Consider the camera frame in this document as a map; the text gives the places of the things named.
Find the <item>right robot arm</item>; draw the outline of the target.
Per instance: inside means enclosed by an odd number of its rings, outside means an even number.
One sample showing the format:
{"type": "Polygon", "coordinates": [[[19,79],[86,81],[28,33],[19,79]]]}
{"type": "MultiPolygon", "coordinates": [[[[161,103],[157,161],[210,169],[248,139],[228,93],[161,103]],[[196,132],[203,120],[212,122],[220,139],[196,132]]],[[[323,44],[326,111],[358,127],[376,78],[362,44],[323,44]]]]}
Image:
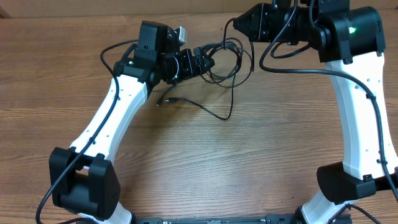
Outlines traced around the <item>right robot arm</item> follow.
{"type": "Polygon", "coordinates": [[[233,19],[250,41],[265,42],[265,55],[282,44],[304,42],[318,52],[336,95],[343,132],[343,160],[317,170],[318,192],[292,215],[268,215],[267,223],[351,223],[348,210],[378,191],[397,192],[383,90],[382,19],[370,6],[347,0],[259,3],[233,19]]]}

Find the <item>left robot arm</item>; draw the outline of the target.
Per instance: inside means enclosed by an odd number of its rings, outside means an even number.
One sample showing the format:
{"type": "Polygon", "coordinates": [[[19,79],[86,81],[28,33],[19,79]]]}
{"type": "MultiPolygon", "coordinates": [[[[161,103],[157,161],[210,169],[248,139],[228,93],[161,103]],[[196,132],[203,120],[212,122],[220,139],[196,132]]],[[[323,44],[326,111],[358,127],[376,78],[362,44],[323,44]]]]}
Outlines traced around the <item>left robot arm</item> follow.
{"type": "Polygon", "coordinates": [[[49,157],[53,204],[76,215],[76,223],[132,223],[119,201],[114,160],[140,107],[160,82],[176,85],[202,75],[215,64],[201,47],[185,48],[186,31],[143,21],[136,40],[109,69],[109,91],[85,131],[69,148],[49,157]]]}

